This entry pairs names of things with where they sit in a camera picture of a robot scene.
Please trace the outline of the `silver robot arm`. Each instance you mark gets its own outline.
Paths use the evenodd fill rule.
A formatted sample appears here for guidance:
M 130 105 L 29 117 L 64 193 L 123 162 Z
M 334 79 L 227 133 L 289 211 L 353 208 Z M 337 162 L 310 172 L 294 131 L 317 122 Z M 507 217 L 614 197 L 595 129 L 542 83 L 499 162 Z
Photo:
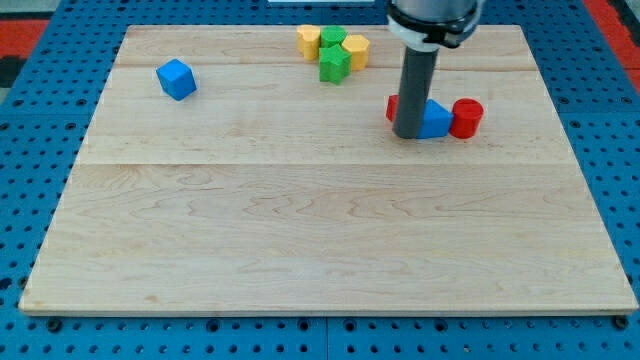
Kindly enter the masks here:
M 392 0 L 388 29 L 410 49 L 457 48 L 475 31 L 485 0 Z

